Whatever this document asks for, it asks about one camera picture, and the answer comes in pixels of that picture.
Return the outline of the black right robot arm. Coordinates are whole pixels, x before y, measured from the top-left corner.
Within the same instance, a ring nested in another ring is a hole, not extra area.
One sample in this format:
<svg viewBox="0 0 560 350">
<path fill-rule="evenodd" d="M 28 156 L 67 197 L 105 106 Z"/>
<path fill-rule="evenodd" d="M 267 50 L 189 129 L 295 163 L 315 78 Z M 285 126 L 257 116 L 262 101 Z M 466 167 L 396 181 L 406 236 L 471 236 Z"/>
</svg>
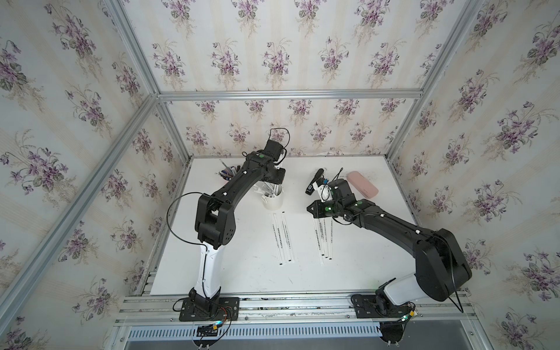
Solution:
<svg viewBox="0 0 560 350">
<path fill-rule="evenodd" d="M 341 218 L 379 234 L 415 259 L 414 273 L 388 281 L 376 290 L 380 309 L 403 306 L 424 297 L 443 302 L 472 278 L 465 255 L 449 230 L 422 228 L 390 214 L 373 201 L 358 200 L 344 179 L 331 182 L 328 188 L 330 199 L 307 206 L 313 218 Z"/>
</svg>

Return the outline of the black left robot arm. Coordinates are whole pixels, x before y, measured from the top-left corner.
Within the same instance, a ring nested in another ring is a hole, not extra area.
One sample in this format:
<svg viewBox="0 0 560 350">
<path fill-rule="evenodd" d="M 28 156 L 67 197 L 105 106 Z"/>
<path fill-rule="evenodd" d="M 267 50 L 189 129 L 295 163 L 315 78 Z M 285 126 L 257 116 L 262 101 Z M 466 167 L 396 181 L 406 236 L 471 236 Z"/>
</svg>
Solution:
<svg viewBox="0 0 560 350">
<path fill-rule="evenodd" d="M 201 243 L 201 264 L 196 285 L 189 291 L 190 301 L 198 308 L 208 311 L 218 304 L 223 247 L 236 232 L 237 205 L 258 182 L 270 184 L 273 193 L 278 193 L 286 174 L 279 165 L 286 154 L 283 145 L 268 140 L 264 149 L 245 156 L 242 167 L 227 184 L 198 199 L 195 231 Z"/>
</svg>

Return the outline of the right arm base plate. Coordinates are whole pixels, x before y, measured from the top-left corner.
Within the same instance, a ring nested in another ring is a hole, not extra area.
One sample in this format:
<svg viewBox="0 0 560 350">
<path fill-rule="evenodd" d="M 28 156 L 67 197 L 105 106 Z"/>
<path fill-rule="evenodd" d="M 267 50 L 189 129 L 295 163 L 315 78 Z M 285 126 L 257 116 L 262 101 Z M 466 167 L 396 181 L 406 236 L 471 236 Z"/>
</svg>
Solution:
<svg viewBox="0 0 560 350">
<path fill-rule="evenodd" d="M 358 319 L 405 319 L 414 316 L 416 306 L 411 303 L 393 304 L 384 295 L 354 294 L 350 298 Z"/>
</svg>

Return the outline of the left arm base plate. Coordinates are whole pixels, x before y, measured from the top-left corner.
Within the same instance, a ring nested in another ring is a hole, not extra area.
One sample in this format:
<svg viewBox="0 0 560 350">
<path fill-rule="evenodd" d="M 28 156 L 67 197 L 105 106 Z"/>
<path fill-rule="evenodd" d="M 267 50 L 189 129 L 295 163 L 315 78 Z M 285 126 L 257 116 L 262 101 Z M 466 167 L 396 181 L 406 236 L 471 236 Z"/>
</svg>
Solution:
<svg viewBox="0 0 560 350">
<path fill-rule="evenodd" d="M 204 298 L 203 302 L 196 303 L 189 297 L 183 298 L 178 310 L 179 321 L 236 321 L 239 318 L 240 301 L 239 297 L 219 297 L 210 301 Z"/>
</svg>

